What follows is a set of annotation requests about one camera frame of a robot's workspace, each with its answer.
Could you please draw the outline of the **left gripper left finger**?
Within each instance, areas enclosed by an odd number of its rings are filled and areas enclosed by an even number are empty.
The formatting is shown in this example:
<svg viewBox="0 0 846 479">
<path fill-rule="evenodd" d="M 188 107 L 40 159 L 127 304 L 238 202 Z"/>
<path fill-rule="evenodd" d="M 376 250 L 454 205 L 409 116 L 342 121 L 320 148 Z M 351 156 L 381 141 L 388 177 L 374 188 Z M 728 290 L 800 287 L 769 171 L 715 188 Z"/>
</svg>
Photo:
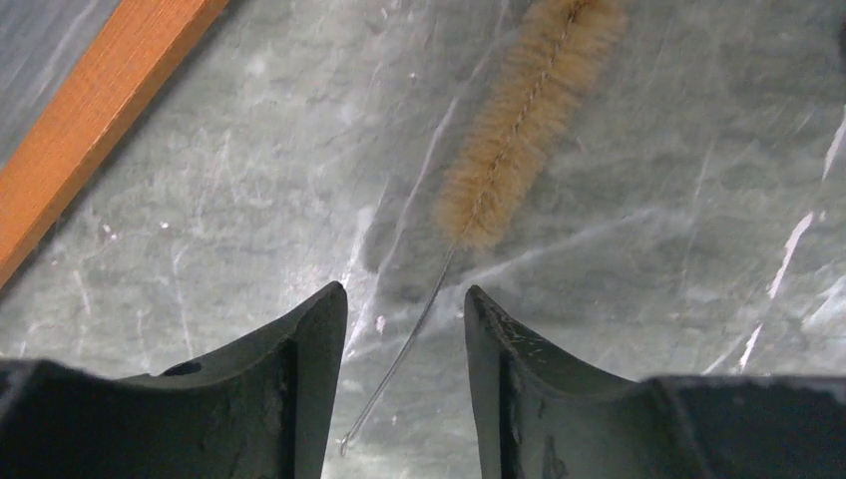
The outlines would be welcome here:
<svg viewBox="0 0 846 479">
<path fill-rule="evenodd" d="M 160 375 L 1 363 L 5 478 L 321 475 L 347 325 L 331 282 L 286 315 Z"/>
</svg>

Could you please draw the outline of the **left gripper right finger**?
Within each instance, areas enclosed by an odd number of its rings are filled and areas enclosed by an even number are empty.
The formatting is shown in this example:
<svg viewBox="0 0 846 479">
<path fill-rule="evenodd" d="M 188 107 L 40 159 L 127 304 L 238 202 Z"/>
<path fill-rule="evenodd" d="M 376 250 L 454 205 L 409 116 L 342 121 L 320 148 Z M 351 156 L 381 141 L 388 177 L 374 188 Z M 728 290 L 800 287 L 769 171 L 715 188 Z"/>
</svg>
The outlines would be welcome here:
<svg viewBox="0 0 846 479">
<path fill-rule="evenodd" d="M 557 347 L 481 287 L 464 305 L 485 479 L 841 478 L 841 376 L 629 381 Z"/>
</svg>

